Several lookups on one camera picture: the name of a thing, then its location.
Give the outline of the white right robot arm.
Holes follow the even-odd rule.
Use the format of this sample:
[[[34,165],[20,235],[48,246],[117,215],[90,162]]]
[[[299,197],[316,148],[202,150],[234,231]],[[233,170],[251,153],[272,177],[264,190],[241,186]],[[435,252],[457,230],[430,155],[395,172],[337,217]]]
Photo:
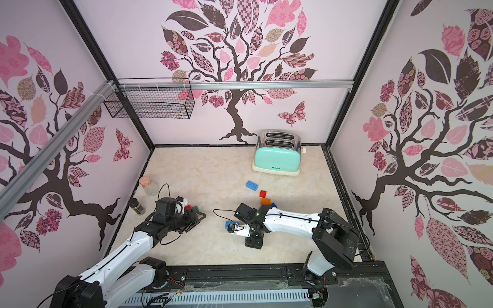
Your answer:
[[[271,205],[259,209],[240,204],[234,213],[239,222],[227,224],[227,231],[245,238],[245,246],[262,249],[264,235],[284,232],[312,240],[317,251],[310,252],[304,263],[306,276],[323,277],[334,268],[351,270],[360,233],[334,210],[302,214],[280,210]]]

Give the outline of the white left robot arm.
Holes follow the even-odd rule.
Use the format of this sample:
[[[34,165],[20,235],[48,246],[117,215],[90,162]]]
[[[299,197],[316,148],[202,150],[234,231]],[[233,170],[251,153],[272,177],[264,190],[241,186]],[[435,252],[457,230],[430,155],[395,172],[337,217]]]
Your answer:
[[[189,232],[205,218],[195,207],[168,218],[151,213],[116,251],[78,276],[64,277],[56,285],[50,306],[119,307],[142,289],[164,287],[171,278],[166,262],[142,256],[169,232]]]

